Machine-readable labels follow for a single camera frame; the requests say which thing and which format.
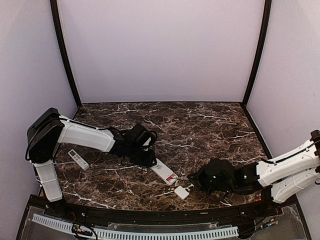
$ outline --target dark marble table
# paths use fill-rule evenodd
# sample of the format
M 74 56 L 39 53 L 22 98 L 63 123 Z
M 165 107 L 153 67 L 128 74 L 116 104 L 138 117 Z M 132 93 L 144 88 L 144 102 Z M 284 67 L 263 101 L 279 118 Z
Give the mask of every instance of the dark marble table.
M 152 102 L 90 103 L 78 110 L 75 120 L 96 127 L 120 130 L 142 123 L 158 133 L 157 158 L 179 177 L 197 171 L 210 158 L 227 159 L 236 167 L 265 158 L 256 134 L 238 103 Z M 68 155 L 76 150 L 90 165 L 83 171 Z M 190 195 L 180 199 L 176 186 L 167 185 L 152 170 L 120 164 L 121 159 L 95 149 L 62 144 L 55 169 L 69 203 L 139 211 L 202 210 L 251 203 L 260 193 L 243 196 L 204 192 L 179 179 L 176 186 Z

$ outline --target white robotic arm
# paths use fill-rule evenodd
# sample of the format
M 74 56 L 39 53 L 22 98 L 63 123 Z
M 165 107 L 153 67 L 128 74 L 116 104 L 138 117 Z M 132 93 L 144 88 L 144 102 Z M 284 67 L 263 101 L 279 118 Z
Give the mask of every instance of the white robotic arm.
M 128 157 L 133 164 L 152 167 L 157 164 L 154 150 L 149 147 L 157 134 L 141 124 L 130 130 L 113 127 L 98 128 L 74 121 L 48 109 L 27 131 L 28 147 L 25 158 L 36 169 L 47 199 L 55 202 L 63 198 L 53 157 L 61 143 L 81 145 L 102 152 Z
M 53 157 L 61 143 L 86 146 L 128 157 L 133 164 L 151 167 L 157 164 L 155 152 L 149 149 L 157 134 L 141 124 L 130 130 L 113 127 L 97 128 L 74 121 L 48 109 L 27 131 L 28 148 L 25 158 L 38 174 L 50 202 L 63 198 Z M 320 178 L 320 131 L 296 149 L 270 160 L 263 160 L 236 169 L 229 161 L 212 158 L 210 163 L 189 180 L 208 195 L 214 191 L 252 194 L 263 190 L 275 203 L 283 203 L 293 194 Z
M 270 160 L 254 162 L 236 169 L 227 160 L 212 158 L 210 163 L 188 176 L 208 195 L 214 191 L 262 195 L 275 203 L 289 197 L 320 178 L 320 131 L 296 149 Z

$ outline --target gray wall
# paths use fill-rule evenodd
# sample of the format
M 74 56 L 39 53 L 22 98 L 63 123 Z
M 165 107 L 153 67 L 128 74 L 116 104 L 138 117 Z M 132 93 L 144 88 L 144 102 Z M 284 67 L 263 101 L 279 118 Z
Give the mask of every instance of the gray wall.
M 272 2 L 268 32 L 248 104 L 274 157 L 320 129 L 320 2 Z M 319 239 L 319 187 L 298 193 L 311 235 Z
M 241 101 L 263 0 L 60 0 L 88 102 Z
M 0 239 L 16 238 L 39 184 L 25 161 L 28 127 L 49 107 L 76 111 L 48 0 L 0 1 Z

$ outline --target black metal frame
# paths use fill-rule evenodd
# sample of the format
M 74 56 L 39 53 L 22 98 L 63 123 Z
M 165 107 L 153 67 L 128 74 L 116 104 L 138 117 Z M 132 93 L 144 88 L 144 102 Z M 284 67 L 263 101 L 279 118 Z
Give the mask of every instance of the black metal frame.
M 79 107 L 81 107 L 82 103 L 81 103 L 80 95 L 77 90 L 76 82 L 75 82 L 75 79 L 74 79 L 74 76 L 73 76 L 73 73 L 71 70 L 69 58 L 68 58 L 64 35 L 62 32 L 62 28 L 61 28 L 57 0 L 50 0 L 50 5 L 51 5 L 51 12 L 52 12 L 52 18 L 53 18 L 53 23 L 54 23 L 56 39 L 58 41 L 64 70 L 65 70 L 66 76 L 68 78 L 68 82 L 69 82 L 69 85 L 70 85 L 70 88 L 71 88 L 71 91 L 73 94 L 74 101 L 75 101 L 77 107 L 79 108 Z
M 274 203 L 274 205 L 271 205 L 271 208 L 268 210 L 268 214 L 275 215 L 273 207 L 277 207 L 280 211 L 279 214 L 281 214 L 281 208 L 293 204 L 295 204 L 298 209 L 307 239 L 311 240 L 306 220 L 304 219 L 300 204 L 295 195 L 290 197 L 283 204 Z M 48 201 L 45 198 L 31 195 L 24 210 L 16 240 L 21 239 L 30 206 L 44 209 L 45 214 L 56 217 L 51 209 L 47 207 Z M 191 211 L 128 211 L 88 207 L 72 203 L 67 203 L 67 206 L 72 209 L 79 222 L 90 227 L 107 227 L 109 223 L 160 226 L 218 222 L 220 226 L 237 226 L 240 231 L 243 231 L 243 229 L 248 229 L 254 226 L 254 218 L 248 217 L 247 215 L 257 218 L 261 217 L 262 213 L 259 212 L 259 210 L 263 208 L 265 209 L 266 204 L 263 201 L 260 201 L 239 206 Z
M 267 35 L 267 29 L 268 29 L 268 23 L 269 23 L 270 11 L 271 11 L 271 2 L 272 2 L 272 0 L 265 0 L 265 2 L 264 2 L 264 11 L 263 11 L 263 17 L 262 17 L 262 22 L 261 22 L 259 40 L 258 40 L 258 44 L 256 47 L 256 52 L 255 52 L 255 56 L 254 56 L 254 60 L 253 60 L 253 65 L 252 65 L 249 81 L 246 86 L 245 94 L 244 94 L 244 97 L 242 100 L 242 104 L 244 105 L 244 107 L 247 107 L 252 89 L 255 84 L 262 52 L 263 52 L 264 45 L 265 45 L 266 35 Z

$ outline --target remote control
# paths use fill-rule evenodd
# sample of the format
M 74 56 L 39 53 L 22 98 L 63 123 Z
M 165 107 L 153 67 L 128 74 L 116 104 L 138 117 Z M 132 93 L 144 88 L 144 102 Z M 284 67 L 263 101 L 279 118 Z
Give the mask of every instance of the remote control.
M 68 154 L 84 171 L 89 168 L 89 164 L 75 150 L 72 149 Z

